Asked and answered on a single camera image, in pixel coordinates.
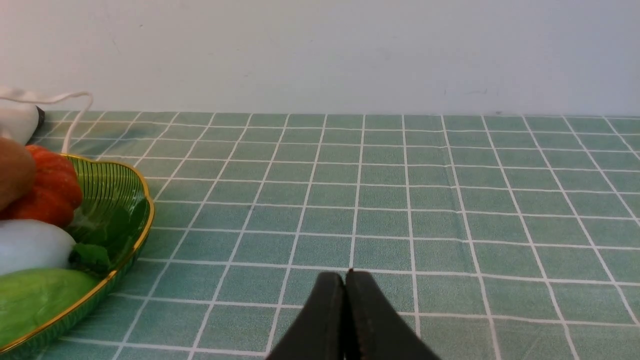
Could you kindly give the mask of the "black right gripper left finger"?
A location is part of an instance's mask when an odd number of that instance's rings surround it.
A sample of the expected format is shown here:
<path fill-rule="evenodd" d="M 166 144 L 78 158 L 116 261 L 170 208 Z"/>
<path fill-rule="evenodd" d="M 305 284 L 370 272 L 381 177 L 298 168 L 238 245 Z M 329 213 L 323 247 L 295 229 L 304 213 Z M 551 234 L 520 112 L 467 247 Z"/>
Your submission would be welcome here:
<path fill-rule="evenodd" d="M 334 272 L 318 274 L 310 296 L 268 360 L 342 360 L 345 285 Z"/>

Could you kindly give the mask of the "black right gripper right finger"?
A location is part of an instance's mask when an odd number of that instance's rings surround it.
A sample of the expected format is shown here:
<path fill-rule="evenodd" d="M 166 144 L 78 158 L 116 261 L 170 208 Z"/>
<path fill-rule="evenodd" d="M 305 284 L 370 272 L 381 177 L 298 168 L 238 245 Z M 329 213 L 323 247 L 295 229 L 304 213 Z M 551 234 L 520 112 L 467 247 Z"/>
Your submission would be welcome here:
<path fill-rule="evenodd" d="M 373 275 L 346 274 L 346 360 L 438 360 L 384 296 Z"/>

